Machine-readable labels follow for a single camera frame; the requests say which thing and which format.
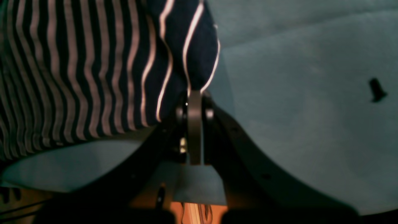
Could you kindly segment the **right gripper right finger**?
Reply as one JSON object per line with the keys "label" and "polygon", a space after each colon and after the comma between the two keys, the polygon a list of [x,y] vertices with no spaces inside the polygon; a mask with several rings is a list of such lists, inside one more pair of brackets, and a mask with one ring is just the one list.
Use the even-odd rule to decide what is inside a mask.
{"label": "right gripper right finger", "polygon": [[230,115],[202,99],[204,162],[223,181],[222,224],[360,224],[349,205],[307,186],[267,157]]}

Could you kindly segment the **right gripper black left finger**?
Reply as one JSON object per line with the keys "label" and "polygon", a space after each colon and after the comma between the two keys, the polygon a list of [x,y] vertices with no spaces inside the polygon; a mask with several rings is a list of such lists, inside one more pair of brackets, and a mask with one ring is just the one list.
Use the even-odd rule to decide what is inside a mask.
{"label": "right gripper black left finger", "polygon": [[202,94],[191,91],[187,99],[187,149],[190,165],[201,165]]}

